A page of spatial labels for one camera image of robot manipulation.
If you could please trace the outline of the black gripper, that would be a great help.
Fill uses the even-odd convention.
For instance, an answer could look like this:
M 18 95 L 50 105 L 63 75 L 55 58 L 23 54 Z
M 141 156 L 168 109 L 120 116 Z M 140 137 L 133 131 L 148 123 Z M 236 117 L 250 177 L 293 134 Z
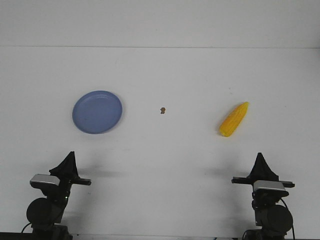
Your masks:
M 74 151 L 71 151 L 58 166 L 50 169 L 49 173 L 60 180 L 58 185 L 59 198 L 68 198 L 73 185 L 90 186 L 92 184 L 91 179 L 79 177 Z
M 279 181 L 279 176 L 275 174 L 267 164 L 263 154 L 257 153 L 253 168 L 247 177 L 233 177 L 233 184 L 251 185 L 255 196 L 272 196 L 277 198 L 287 197 L 288 188 L 294 188 L 291 181 Z

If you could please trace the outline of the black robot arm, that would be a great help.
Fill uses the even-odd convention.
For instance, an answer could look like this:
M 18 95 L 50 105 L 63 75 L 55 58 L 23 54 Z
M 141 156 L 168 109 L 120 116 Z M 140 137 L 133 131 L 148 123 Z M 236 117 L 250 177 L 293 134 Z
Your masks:
M 72 240 L 66 225 L 61 225 L 65 208 L 68 205 L 73 185 L 89 186 L 90 179 L 78 174 L 75 152 L 71 151 L 48 174 L 35 174 L 29 181 L 32 188 L 42 192 L 44 197 L 33 200 L 26 218 L 32 228 L 33 240 Z
M 287 188 L 294 188 L 291 181 L 282 181 L 259 152 L 246 177 L 234 176 L 233 184 L 252 186 L 251 206 L 255 225 L 260 229 L 248 229 L 243 240 L 284 240 L 288 231 L 294 230 L 293 216 L 283 198 L 289 196 Z

